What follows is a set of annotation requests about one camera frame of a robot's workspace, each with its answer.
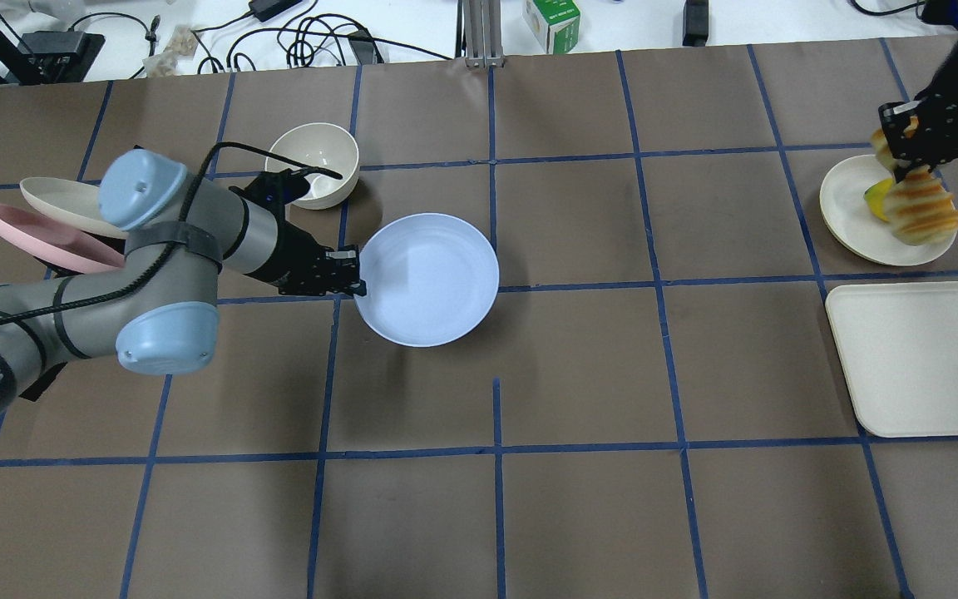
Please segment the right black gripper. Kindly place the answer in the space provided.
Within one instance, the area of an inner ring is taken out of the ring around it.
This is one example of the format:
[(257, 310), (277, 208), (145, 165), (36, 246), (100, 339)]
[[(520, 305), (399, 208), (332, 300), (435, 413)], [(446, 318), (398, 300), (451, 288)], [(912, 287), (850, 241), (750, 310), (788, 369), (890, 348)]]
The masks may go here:
[(932, 171), (958, 160), (958, 42), (915, 99), (882, 105), (879, 118), (891, 170)]

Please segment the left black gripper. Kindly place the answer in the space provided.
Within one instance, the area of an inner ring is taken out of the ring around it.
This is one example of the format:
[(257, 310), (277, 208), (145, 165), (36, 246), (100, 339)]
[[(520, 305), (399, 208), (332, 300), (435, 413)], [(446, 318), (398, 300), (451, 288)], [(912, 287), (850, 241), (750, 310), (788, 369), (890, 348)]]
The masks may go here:
[(276, 246), (267, 260), (267, 284), (281, 295), (368, 296), (365, 280), (336, 280), (335, 263), (360, 265), (360, 247), (344, 246), (335, 250), (286, 220), (278, 223), (277, 232)]

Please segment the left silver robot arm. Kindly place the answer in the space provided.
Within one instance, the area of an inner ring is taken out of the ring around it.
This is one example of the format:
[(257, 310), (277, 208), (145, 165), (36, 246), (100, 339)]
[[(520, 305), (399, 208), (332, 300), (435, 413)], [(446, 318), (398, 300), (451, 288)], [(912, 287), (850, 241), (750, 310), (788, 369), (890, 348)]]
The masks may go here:
[(115, 355), (126, 370), (193, 373), (214, 357), (223, 270), (282, 295), (365, 295), (356, 245), (334, 249), (286, 220), (309, 178), (338, 168), (288, 160), (250, 186), (225, 189), (148, 149), (119, 156), (99, 189), (103, 219), (126, 232), (123, 266), (0, 285), (0, 413), (39, 394), (64, 364)]

